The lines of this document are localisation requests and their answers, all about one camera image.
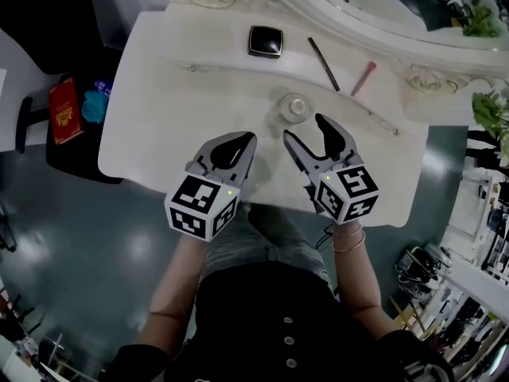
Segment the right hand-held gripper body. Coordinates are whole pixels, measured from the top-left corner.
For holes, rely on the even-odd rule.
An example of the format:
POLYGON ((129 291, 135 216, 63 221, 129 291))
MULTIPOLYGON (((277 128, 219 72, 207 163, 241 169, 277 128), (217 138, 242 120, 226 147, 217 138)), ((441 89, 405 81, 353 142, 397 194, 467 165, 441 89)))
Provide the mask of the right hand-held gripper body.
POLYGON ((379 187, 362 158, 350 154, 327 162, 309 175, 307 190, 317 214, 326 214, 344 224, 371 213, 379 198, 379 187))

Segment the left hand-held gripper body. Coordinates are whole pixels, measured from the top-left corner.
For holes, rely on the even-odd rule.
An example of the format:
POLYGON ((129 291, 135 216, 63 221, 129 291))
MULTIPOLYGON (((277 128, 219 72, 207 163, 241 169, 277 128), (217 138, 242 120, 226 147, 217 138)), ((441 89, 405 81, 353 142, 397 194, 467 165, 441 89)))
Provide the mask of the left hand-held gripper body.
POLYGON ((213 240, 235 216, 248 172, 246 155, 229 169, 196 156, 166 195, 169 226, 198 240, 213 240))

